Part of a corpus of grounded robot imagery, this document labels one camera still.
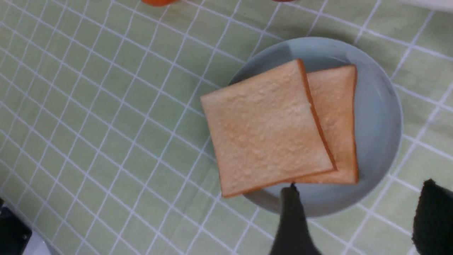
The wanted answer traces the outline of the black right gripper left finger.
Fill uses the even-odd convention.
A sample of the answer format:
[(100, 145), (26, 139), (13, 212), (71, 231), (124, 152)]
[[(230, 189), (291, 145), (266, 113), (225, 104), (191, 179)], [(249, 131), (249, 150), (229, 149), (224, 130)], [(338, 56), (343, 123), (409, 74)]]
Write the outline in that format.
[(309, 232), (296, 185), (283, 188), (280, 198), (282, 210), (270, 255), (320, 255)]

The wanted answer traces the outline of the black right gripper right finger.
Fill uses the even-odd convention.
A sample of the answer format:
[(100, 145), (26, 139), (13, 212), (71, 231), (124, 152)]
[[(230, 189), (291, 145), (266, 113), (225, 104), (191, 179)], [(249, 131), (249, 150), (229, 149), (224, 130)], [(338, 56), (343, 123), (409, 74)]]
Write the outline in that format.
[(419, 255), (453, 253), (453, 195), (433, 179), (424, 182), (413, 221), (412, 241)]

